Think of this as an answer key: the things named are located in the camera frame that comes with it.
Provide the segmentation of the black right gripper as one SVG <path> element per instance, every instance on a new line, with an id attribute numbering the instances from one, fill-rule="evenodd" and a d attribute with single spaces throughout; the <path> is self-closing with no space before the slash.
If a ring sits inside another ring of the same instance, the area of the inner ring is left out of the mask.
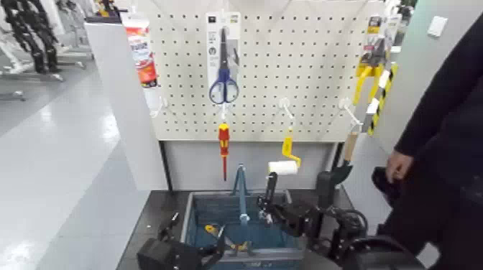
<path id="1" fill-rule="evenodd" d="M 268 225 L 277 225 L 280 230 L 294 237 L 319 237 L 322 211 L 317 206 L 277 203 L 274 197 L 260 195 L 257 197 L 257 207 L 259 218 L 264 218 Z"/>

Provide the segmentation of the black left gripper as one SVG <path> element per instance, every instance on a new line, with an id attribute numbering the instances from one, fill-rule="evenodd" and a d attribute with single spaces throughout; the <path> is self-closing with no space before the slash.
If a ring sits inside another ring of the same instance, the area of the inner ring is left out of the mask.
<path id="1" fill-rule="evenodd" d="M 157 239 L 149 238 L 137 252 L 141 270 L 195 270 L 201 269 L 197 249 L 174 239 L 173 229 L 179 223 L 179 212 L 163 221 L 157 232 Z M 220 228 L 206 225 L 205 231 L 216 239 L 216 243 L 201 248 L 203 264 L 216 264 L 224 256 L 226 248 L 225 226 Z"/>

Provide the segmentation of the person's bare hand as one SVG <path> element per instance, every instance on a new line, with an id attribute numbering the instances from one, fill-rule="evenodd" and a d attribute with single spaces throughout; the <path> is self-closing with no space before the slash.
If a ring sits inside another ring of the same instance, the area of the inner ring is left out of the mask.
<path id="1" fill-rule="evenodd" d="M 403 180 L 413 164 L 413 157 L 394 150 L 387 160 L 386 176 L 389 183 Z"/>

